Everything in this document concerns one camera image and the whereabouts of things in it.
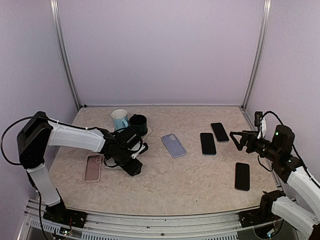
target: pink phone case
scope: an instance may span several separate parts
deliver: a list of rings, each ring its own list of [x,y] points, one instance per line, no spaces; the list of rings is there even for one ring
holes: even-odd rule
[[[86,159],[84,170],[84,181],[86,183],[94,183],[100,181],[101,156],[92,155]]]

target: table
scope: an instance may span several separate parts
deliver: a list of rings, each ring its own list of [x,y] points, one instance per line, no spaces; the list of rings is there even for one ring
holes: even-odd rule
[[[131,177],[123,170],[101,167],[100,181],[86,183],[86,159],[92,153],[61,147],[49,175],[67,207],[139,216],[208,214],[258,206],[263,191],[277,189],[272,174],[258,164],[257,154],[238,151],[232,140],[216,142],[217,155],[202,155],[200,133],[212,133],[210,123],[221,122],[227,133],[249,130],[238,107],[87,107],[80,109],[74,124],[112,131],[110,115],[119,108],[127,110],[129,117],[145,115],[152,128],[145,140],[149,149],[138,156],[141,173]],[[185,156],[170,156],[161,141],[167,134],[179,138]],[[248,192],[234,188],[237,162],[250,164]]]

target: robotic arm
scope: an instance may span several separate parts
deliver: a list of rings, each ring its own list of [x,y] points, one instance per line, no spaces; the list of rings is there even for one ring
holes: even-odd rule
[[[263,223],[270,216],[277,215],[307,239],[320,239],[320,184],[309,173],[304,162],[291,155],[295,134],[289,127],[278,125],[270,142],[263,138],[266,127],[259,126],[265,125],[265,119],[262,117],[261,121],[257,121],[257,115],[259,112],[255,114],[255,126],[260,131],[230,132],[231,139],[239,151],[246,146],[248,154],[256,152],[260,157],[270,160],[274,172],[303,197],[315,214],[292,202],[282,191],[276,190],[262,196],[258,212],[240,212],[242,226]],[[235,136],[241,136],[239,142]]]
[[[143,164],[136,157],[148,149],[148,145],[130,127],[111,133],[99,127],[87,128],[62,123],[48,118],[41,111],[19,132],[17,143],[20,163],[47,205],[43,217],[67,225],[73,219],[77,227],[83,227],[86,213],[66,209],[44,164],[46,147],[64,146],[103,154],[107,159],[113,158],[130,176],[141,172]]]

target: black mug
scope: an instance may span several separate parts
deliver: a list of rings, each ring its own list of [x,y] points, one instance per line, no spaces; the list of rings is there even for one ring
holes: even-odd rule
[[[130,117],[129,125],[140,137],[143,137],[148,133],[147,118],[143,115],[134,114],[132,117]]]

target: light blue mug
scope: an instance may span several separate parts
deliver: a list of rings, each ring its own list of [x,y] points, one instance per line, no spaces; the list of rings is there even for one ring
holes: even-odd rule
[[[128,127],[128,113],[124,109],[118,109],[111,113],[111,118],[114,124],[114,130],[119,130]]]

